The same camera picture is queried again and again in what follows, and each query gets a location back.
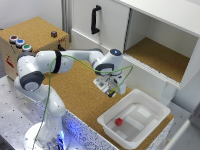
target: white wall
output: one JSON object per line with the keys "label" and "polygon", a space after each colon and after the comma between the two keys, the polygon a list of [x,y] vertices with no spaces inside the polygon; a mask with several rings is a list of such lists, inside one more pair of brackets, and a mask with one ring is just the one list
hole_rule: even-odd
{"label": "white wall", "polygon": [[0,28],[39,16],[62,29],[60,0],[0,0]]}
{"label": "white wall", "polygon": [[200,71],[181,90],[177,91],[173,102],[192,112],[200,102]]}

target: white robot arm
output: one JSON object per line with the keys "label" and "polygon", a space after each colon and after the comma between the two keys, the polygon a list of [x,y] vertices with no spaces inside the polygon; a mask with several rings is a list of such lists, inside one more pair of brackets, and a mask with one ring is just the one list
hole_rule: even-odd
{"label": "white robot arm", "polygon": [[[15,87],[33,101],[41,101],[46,104],[48,87],[42,84],[43,74],[49,72],[52,60],[55,58],[56,60],[52,64],[52,73],[68,72],[73,66],[74,58],[86,60],[96,70],[95,73],[98,77],[94,80],[94,83],[101,91],[109,97],[114,96],[115,92],[123,94],[126,91],[126,83],[122,83],[125,77],[119,70],[123,59],[122,53],[116,49],[110,50],[105,56],[100,49],[40,51],[37,55],[31,52],[23,52],[18,57],[19,76],[15,79]],[[56,136],[63,130],[61,117],[65,112],[66,108],[63,101],[51,87],[47,114],[37,137],[36,146],[49,149],[48,143],[55,141]],[[30,147],[30,143],[30,141],[25,142],[25,149]]]}

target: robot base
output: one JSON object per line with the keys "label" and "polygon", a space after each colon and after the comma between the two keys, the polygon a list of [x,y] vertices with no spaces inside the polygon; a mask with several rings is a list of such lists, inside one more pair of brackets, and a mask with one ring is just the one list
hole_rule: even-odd
{"label": "robot base", "polygon": [[[33,149],[34,138],[37,135],[40,125],[41,125],[41,122],[35,124],[26,132],[25,137],[24,137],[24,150],[32,150]],[[65,134],[64,136],[65,136],[64,149],[66,150],[67,147],[69,146],[70,139],[67,134]],[[33,150],[49,150],[49,147],[47,145],[45,147],[42,147],[42,145],[39,142],[36,142]]]}

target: shelf compartment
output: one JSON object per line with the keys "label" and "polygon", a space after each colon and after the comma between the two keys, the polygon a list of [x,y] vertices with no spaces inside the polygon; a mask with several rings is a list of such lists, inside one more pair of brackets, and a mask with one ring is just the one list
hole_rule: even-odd
{"label": "shelf compartment", "polygon": [[190,60],[147,37],[126,50],[125,53],[177,82],[181,82]]}

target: red object in bin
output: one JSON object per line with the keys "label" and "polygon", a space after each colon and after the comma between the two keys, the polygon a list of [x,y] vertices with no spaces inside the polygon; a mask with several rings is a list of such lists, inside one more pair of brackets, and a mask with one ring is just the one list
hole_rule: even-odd
{"label": "red object in bin", "polygon": [[115,124],[118,125],[118,126],[121,126],[122,123],[123,123],[123,119],[121,119],[121,118],[117,118],[117,119],[115,120]]}

